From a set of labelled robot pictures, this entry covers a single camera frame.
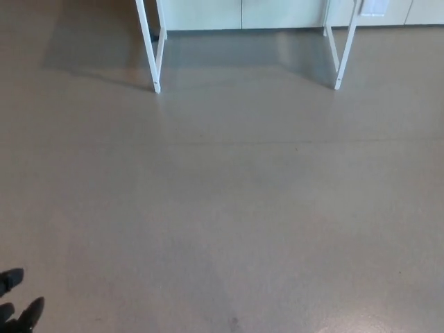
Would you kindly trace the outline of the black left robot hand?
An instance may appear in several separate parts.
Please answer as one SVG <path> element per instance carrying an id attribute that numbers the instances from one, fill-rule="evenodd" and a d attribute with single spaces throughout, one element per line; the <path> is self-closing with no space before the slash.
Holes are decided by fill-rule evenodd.
<path id="1" fill-rule="evenodd" d="M 23 268 L 1 272 L 1 297 L 21 284 L 23 279 Z M 1 332 L 33 332 L 42 317 L 44 306 L 45 298 L 36 298 L 17 318 L 13 318 L 15 306 L 11 302 L 1 304 Z"/>

